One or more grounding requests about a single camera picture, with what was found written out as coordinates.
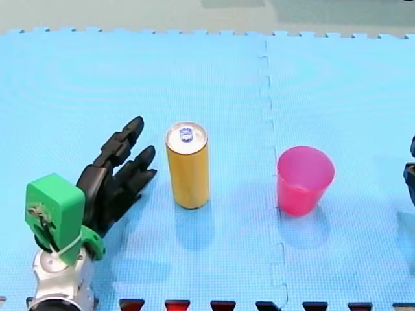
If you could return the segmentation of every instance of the aluminum can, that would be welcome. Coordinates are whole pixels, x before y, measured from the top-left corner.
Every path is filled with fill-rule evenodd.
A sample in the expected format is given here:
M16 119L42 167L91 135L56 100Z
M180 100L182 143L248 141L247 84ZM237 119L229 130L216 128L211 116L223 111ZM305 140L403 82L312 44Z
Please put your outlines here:
M174 200L186 209L203 206L210 197L206 131L193 122L177 123L167 132L166 147Z

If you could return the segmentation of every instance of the black robotic fingers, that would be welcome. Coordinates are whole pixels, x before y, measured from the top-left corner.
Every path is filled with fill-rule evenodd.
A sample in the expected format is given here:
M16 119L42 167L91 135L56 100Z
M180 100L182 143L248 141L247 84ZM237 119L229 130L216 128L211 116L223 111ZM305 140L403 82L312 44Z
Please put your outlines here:
M86 195L84 225L101 237L140 199L140 191L156 175L156 170L148 169L156 153L153 146L127 161L113 175L113 169L122 165L131 154L143 127L143 118L136 117L121 132L115 132L78 180L77 187Z
M415 136L412 138L412 143L410 145L410 152L413 157L415 157ZM405 183L408 186L410 199L415 205L415 163L407 163L403 171L403 178Z

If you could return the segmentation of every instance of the gray floor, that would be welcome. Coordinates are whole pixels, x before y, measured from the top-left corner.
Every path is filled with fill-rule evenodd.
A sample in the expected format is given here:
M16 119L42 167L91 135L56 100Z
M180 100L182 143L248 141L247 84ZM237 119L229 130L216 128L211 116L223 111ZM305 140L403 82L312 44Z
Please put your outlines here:
M404 0L0 0L0 33L47 26L110 30L194 29L415 33L415 1Z

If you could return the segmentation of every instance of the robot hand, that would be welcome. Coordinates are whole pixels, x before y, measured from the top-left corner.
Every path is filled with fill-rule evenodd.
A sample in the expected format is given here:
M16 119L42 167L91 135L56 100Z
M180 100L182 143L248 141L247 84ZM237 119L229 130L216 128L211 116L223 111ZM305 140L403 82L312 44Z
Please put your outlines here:
M143 118L136 117L121 132L115 132L77 182L86 197L83 224L101 237L140 199L139 192L156 175L156 170L148 169L155 155L154 147L149 146L113 176L114 168L130 156L143 127Z
M412 144L410 146L410 152L415 157L415 136L412 138ZM408 186L410 198L415 205L415 163L407 163L403 171L403 177L405 183Z
M102 146L76 186L51 174L27 187L26 223L41 247L33 270L36 295L27 299L30 311L92 311L97 299L91 289L93 262L105 254L102 238L140 199L140 191L155 176L148 169L153 146L126 162L143 131L136 117Z

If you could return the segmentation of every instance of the robot finger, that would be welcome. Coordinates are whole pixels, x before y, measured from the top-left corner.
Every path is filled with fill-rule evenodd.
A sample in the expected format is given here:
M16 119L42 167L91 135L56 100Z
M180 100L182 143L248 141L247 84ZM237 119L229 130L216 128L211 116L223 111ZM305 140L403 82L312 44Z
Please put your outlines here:
M145 171L155 156L155 149L153 146L145 148L133 161L128 161L115 174L114 180L118 186L125 185L125 183L137 172Z

